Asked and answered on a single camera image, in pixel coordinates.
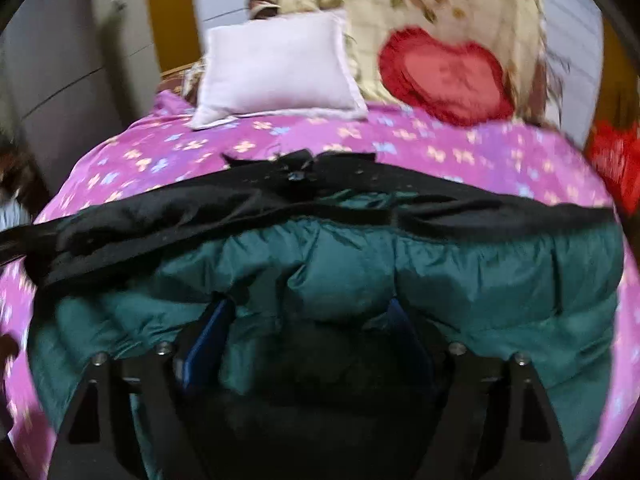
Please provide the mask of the red heart-shaped cushion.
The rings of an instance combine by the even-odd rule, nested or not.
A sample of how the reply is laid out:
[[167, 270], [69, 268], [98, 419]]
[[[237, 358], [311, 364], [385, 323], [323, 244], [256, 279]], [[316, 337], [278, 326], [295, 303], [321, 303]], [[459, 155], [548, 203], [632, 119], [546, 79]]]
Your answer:
[[378, 52], [378, 73], [394, 98], [450, 125], [471, 127], [514, 113], [500, 63], [473, 41], [446, 44], [420, 27], [397, 29]]

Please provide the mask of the cream floral rose blanket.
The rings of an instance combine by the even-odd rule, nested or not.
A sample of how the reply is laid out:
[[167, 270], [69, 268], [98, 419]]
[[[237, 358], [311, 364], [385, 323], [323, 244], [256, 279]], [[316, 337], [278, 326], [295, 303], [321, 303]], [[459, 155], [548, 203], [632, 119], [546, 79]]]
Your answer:
[[248, 16], [343, 9], [352, 68], [363, 95], [373, 101], [393, 97], [382, 83], [378, 54], [396, 29], [421, 27], [447, 44], [475, 42], [503, 69], [506, 91], [518, 114], [534, 108], [545, 84], [536, 71], [544, 53], [541, 0], [245, 0]]

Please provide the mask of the pink floral bed sheet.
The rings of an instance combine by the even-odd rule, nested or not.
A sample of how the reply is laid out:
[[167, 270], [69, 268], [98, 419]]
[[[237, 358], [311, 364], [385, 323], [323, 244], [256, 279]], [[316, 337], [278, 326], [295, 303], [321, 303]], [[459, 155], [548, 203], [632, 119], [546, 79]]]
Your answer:
[[638, 430], [639, 272], [562, 136], [372, 105], [76, 162], [1, 235], [6, 479], [591, 479]]

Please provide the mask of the grey wardrobe cabinet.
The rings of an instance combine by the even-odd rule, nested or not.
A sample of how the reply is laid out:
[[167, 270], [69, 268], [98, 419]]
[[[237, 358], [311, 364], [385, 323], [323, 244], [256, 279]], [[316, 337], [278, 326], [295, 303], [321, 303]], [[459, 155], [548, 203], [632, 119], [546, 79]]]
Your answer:
[[50, 194], [151, 109], [160, 83], [146, 0], [24, 0], [1, 51], [18, 140]]

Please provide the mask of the dark green puffer jacket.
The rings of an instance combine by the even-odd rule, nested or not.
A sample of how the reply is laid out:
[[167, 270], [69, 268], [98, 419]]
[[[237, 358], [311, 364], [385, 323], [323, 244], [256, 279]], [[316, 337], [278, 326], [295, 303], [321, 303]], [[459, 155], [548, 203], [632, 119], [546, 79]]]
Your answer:
[[230, 299], [211, 479], [419, 479], [428, 411], [397, 299], [479, 356], [530, 357], [572, 478], [608, 391], [624, 244], [608, 207], [301, 151], [4, 231], [1, 259], [35, 285], [28, 364], [57, 433], [95, 354], [142, 356]]

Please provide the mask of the red shopping bag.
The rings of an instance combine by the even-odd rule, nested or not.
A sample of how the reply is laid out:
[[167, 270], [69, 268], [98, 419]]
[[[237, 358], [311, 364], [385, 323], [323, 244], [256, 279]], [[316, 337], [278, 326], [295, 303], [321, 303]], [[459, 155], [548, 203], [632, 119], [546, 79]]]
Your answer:
[[592, 125], [586, 157], [626, 217], [639, 208], [639, 124], [615, 128], [606, 120]]

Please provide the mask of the white square pillow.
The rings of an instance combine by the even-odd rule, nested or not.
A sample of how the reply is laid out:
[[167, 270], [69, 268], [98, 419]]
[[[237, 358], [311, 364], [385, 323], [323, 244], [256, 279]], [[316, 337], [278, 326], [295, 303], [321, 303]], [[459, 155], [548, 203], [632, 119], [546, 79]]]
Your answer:
[[203, 130], [266, 115], [366, 118], [345, 28], [346, 12], [338, 9], [209, 29], [205, 73], [189, 127]]

